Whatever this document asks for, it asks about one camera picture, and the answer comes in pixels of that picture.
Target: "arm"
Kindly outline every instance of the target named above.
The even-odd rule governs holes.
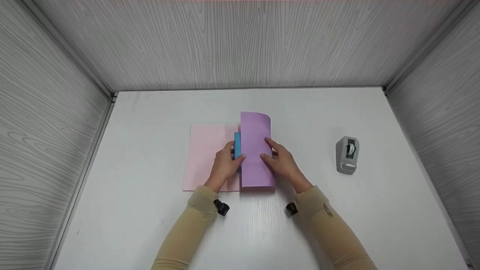
[[[265,140],[275,152],[273,158],[262,154],[262,160],[292,184],[297,193],[295,200],[299,214],[313,232],[334,269],[376,270],[356,235],[331,207],[320,189],[305,178],[292,154],[272,139]]]
[[[215,220],[216,208],[213,201],[217,198],[217,193],[198,186],[188,200],[187,208],[163,241],[152,270],[188,268],[205,231]]]
[[[199,186],[190,199],[187,208],[167,234],[155,258],[152,270],[185,270],[198,249],[207,228],[216,217],[213,203],[220,189],[235,174],[245,155],[232,160],[230,150],[234,142],[228,142],[217,152],[210,177]]]

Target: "paper sheet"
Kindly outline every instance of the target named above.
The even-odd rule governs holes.
[[[240,112],[241,151],[247,157],[241,165],[241,188],[275,188],[270,168],[260,158],[265,153],[272,156],[272,149],[265,142],[270,138],[270,117],[258,112]]]
[[[183,191],[193,191],[205,184],[215,160],[215,154],[234,139],[238,125],[194,124],[190,129],[187,170]],[[220,191],[240,191],[239,174],[225,183]]]

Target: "white table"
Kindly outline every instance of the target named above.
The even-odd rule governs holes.
[[[120,93],[55,269],[150,269],[191,194],[181,191],[190,125],[238,123],[242,110],[270,115],[272,138],[293,153],[379,269],[467,269],[428,177],[375,87]],[[335,143],[345,135],[360,142],[353,176],[335,167]],[[191,269],[329,269],[285,215],[290,199],[282,190],[222,193],[230,211],[207,232]]]

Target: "gray wall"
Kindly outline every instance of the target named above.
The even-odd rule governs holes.
[[[389,100],[480,267],[480,5]]]
[[[0,1],[0,269],[42,269],[108,102]]]
[[[114,90],[383,85],[459,0],[43,0]]]

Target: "beige sleeve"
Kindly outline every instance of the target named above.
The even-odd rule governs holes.
[[[362,244],[317,186],[297,194],[301,218],[336,270],[376,270]]]
[[[155,258],[152,270],[185,270],[197,251],[206,229],[217,215],[213,201],[218,194],[198,186],[187,208],[173,225]]]

